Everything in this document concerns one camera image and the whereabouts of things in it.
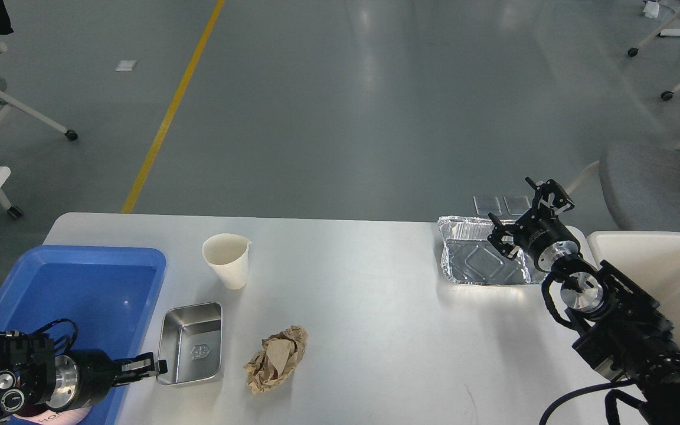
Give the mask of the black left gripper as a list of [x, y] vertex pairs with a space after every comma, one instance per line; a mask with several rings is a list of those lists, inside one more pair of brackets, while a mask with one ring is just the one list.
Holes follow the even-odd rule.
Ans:
[[54, 391], [45, 404], [52, 411], [94, 406], [112, 387], [167, 373], [167, 361], [153, 353], [114, 361], [99, 349], [73, 351], [55, 358]]

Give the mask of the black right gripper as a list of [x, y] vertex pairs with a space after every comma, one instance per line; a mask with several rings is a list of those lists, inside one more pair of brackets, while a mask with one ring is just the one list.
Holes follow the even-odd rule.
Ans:
[[549, 273], [554, 264], [563, 258], [582, 259], [580, 242], [560, 221], [560, 215], [575, 208], [575, 202], [567, 191], [553, 179], [535, 181], [525, 178], [532, 189], [531, 206], [513, 223], [502, 223], [489, 213], [493, 231], [488, 242], [503, 257], [513, 260], [523, 252], [535, 269]]

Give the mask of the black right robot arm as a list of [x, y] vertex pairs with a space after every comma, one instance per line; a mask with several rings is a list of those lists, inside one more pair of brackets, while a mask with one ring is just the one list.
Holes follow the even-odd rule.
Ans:
[[540, 291], [551, 317], [578, 333], [575, 352], [606, 379], [555, 399], [540, 417], [546, 424], [562, 404], [605, 391], [607, 423], [619, 424], [618, 404], [639, 412], [648, 424], [680, 424], [680, 346], [659, 302], [618, 268], [585, 260], [580, 242], [559, 215], [574, 208], [555, 180], [526, 178], [534, 196], [510, 224], [489, 214], [488, 242], [507, 259], [523, 252], [545, 272]]

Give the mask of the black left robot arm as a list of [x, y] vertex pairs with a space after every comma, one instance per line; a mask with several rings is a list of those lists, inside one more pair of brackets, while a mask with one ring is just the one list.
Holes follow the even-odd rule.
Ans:
[[0, 420], [36, 406], [56, 413], [91, 408], [111, 389], [168, 372], [151, 352], [113, 359], [100, 349], [74, 349], [78, 334], [68, 318], [31, 333], [0, 331]]

